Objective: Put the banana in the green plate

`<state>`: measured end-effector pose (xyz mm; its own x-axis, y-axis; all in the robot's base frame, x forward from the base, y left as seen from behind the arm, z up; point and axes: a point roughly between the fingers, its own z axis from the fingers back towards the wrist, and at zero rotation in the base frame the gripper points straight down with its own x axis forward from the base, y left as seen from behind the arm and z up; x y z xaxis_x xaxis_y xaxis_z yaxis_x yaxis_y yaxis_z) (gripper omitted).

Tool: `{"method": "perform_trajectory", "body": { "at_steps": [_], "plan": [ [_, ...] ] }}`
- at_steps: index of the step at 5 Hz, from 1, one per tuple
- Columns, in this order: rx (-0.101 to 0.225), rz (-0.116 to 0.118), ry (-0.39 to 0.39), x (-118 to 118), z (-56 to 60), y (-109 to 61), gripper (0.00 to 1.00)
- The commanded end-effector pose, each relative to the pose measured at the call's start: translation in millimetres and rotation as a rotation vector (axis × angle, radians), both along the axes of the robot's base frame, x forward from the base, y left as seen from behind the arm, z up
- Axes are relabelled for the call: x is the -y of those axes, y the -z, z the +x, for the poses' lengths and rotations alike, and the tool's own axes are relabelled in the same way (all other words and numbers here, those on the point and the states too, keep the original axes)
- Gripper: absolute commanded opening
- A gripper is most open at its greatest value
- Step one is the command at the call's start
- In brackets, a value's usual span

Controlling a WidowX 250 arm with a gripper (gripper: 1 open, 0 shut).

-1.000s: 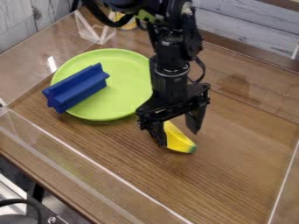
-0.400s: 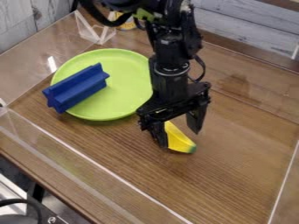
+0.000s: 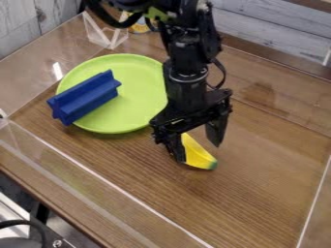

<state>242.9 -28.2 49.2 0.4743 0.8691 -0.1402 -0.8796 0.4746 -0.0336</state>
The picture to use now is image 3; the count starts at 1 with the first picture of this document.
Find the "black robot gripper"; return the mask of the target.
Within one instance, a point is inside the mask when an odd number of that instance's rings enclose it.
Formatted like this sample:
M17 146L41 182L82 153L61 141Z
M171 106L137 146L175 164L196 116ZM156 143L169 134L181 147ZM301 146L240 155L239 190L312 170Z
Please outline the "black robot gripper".
M156 143L165 144L179 163L187 161L181 134L199 126L205 128L208 141L219 147L225 136L228 116L232 112L232 91L207 82L208 67L192 74L175 71L172 63L163 64L167 104L151 118L149 126Z

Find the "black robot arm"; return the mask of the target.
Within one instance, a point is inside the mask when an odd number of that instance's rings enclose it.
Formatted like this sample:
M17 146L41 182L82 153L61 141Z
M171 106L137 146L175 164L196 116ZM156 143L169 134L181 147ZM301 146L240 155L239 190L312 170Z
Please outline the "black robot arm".
M208 66L225 67L217 60L221 36L208 0L84 0L93 14L115 28L128 28L143 19L160 34L168 54L163 63L167 106L149 120L152 136L175 160L209 170L216 158L188 132L205 129L208 141L220 145L231 113L232 91L207 81Z

